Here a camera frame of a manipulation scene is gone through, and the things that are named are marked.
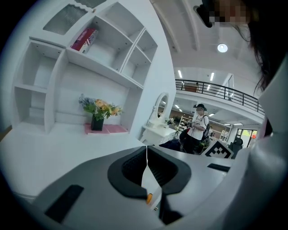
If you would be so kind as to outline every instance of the black pants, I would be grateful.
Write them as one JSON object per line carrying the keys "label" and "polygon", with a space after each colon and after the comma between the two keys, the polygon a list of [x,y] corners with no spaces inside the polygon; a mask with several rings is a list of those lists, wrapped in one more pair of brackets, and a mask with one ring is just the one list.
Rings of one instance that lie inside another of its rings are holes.
{"label": "black pants", "polygon": [[191,137],[187,135],[183,148],[187,153],[194,154],[194,150],[196,147],[198,147],[200,144],[200,140],[195,139],[194,137]]}

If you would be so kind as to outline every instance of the fluorescent light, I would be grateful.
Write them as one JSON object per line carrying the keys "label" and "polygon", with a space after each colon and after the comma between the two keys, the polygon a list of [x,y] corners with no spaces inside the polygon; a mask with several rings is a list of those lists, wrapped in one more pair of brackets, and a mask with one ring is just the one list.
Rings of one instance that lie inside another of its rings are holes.
{"label": "fluorescent light", "polygon": [[179,77],[182,78],[182,74],[180,70],[178,70],[178,73],[179,73]]}
{"label": "fluorescent light", "polygon": [[228,50],[228,46],[223,43],[219,44],[217,48],[218,48],[218,51],[221,53],[225,53]]}
{"label": "fluorescent light", "polygon": [[214,73],[211,74],[210,81],[213,81],[213,78],[214,78]]}

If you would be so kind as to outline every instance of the black metal railing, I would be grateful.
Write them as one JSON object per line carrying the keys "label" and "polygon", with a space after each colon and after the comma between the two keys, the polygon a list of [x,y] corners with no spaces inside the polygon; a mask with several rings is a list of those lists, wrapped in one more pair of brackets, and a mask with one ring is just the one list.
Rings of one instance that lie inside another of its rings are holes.
{"label": "black metal railing", "polygon": [[249,109],[252,109],[262,115],[265,114],[257,98],[252,97],[246,93],[240,92],[236,89],[202,81],[178,80],[178,79],[176,79],[175,81],[177,90],[183,90],[186,92],[201,93],[213,97],[219,97],[224,100],[228,100],[240,104]]}

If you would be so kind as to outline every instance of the round ceiling light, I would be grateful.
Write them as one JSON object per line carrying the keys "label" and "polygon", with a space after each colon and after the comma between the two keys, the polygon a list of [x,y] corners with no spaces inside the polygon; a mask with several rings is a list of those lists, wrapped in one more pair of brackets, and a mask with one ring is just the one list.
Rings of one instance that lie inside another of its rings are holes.
{"label": "round ceiling light", "polygon": [[227,50],[228,50],[227,45],[225,45],[225,44],[219,44],[219,45],[218,45],[218,51],[219,51],[219,52],[225,53],[225,52],[227,52]]}

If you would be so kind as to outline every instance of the white t-shirt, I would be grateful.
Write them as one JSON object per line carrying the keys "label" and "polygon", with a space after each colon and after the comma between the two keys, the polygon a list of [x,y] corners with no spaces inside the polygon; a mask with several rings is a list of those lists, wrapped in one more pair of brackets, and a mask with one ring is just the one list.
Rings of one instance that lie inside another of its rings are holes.
{"label": "white t-shirt", "polygon": [[[208,123],[209,123],[209,119],[207,116],[197,116],[196,120],[194,122],[192,122],[193,124],[197,124],[200,125],[201,127],[203,127],[204,129],[206,129]],[[196,129],[196,128],[192,128],[189,130],[188,135],[191,137],[194,137],[197,140],[202,140],[203,137],[203,131]]]}

